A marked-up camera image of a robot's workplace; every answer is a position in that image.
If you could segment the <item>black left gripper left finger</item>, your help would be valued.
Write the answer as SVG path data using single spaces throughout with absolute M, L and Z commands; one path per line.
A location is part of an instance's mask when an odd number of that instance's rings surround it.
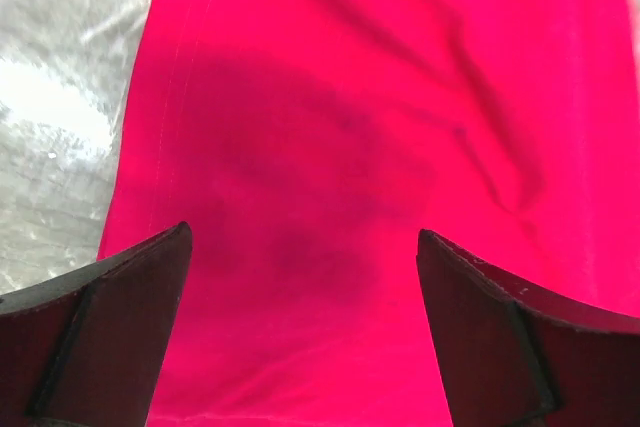
M 181 222 L 2 295 L 2 425 L 145 425 L 191 252 Z

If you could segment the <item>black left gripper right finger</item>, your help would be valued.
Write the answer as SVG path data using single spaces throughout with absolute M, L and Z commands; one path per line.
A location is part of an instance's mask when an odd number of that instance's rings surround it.
M 567 298 L 429 230 L 417 268 L 454 425 L 638 427 L 638 318 Z

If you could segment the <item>pink t shirt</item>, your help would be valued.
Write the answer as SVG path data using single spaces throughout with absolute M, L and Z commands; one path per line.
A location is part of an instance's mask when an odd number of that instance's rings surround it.
M 152 0 L 109 256 L 193 254 L 153 426 L 446 426 L 421 229 L 639 311 L 633 0 Z

